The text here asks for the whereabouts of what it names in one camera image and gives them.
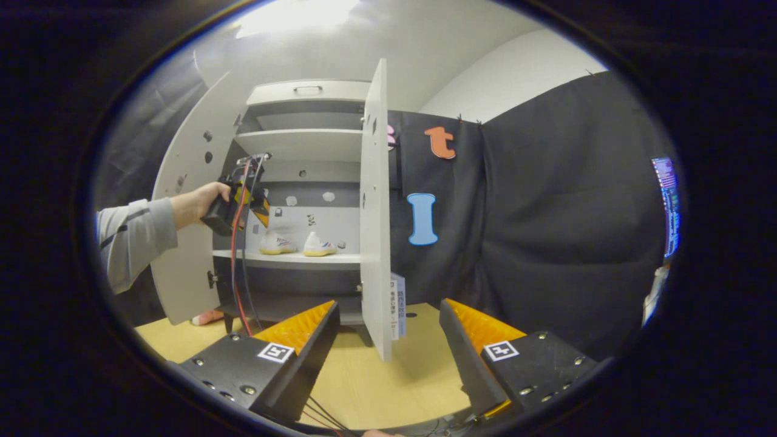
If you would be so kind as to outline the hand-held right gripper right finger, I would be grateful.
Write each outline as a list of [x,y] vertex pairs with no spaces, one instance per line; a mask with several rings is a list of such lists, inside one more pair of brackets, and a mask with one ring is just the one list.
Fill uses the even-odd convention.
[[552,332],[525,334],[449,298],[439,305],[439,325],[476,418],[533,414],[599,370]]

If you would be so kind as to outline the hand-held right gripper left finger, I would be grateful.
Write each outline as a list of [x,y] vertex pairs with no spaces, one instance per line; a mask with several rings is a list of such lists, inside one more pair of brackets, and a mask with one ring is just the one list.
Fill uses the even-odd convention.
[[302,417],[340,326],[341,308],[329,300],[252,336],[226,334],[167,365],[227,409],[292,424]]

